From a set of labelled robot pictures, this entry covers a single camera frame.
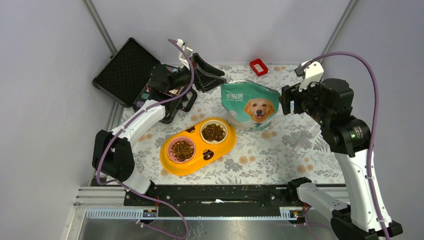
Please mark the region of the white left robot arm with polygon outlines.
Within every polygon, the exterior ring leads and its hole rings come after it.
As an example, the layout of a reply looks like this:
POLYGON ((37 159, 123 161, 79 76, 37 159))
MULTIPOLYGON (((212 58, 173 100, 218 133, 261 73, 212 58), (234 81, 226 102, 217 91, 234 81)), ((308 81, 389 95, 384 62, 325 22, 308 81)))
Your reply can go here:
POLYGON ((144 206, 152 204, 155 192, 151 180, 135 167, 133 147, 154 124, 172 113, 169 103, 180 99, 195 88, 203 93, 226 83, 225 73, 206 63, 198 53, 179 55, 182 68, 172 69, 166 64, 151 68, 146 84, 149 96, 138 105, 132 117, 116 128, 99 131, 95 136, 92 165, 100 185, 117 183, 136 191, 136 199, 144 206))

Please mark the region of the clear plastic scoop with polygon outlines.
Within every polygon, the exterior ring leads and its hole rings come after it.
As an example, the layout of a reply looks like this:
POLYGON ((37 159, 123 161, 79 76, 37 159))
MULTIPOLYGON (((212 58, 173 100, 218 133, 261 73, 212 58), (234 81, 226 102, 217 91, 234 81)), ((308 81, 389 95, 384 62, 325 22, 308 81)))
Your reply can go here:
POLYGON ((297 141, 295 146, 291 149, 291 154, 296 154, 304 144, 313 138, 315 138, 321 130, 321 126, 314 120, 308 123, 303 129, 300 139, 297 141))

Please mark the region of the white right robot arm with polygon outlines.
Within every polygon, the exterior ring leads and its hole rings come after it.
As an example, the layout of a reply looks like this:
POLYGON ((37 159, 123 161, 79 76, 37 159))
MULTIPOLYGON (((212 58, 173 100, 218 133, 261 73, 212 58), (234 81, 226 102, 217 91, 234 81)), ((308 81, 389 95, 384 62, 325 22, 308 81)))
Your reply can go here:
POLYGON ((342 79, 312 82, 306 89, 299 84, 283 86, 279 97, 283 113, 310 116, 320 127, 321 136, 340 165, 349 203, 337 200, 306 177, 287 185, 287 201, 316 209, 330 222, 340 240, 377 240, 403 233, 392 220, 381 198, 374 162, 368 160, 372 133, 368 125, 351 114, 354 91, 342 79))

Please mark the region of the green dog food bag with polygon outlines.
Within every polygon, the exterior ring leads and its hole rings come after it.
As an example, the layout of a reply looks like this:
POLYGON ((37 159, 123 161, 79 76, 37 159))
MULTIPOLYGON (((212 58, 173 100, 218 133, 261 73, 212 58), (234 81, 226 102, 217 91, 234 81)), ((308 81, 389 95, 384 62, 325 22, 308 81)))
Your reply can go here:
POLYGON ((281 94, 255 81, 231 81, 221 85, 220 91, 228 123, 241 130, 265 130, 279 110, 281 94))

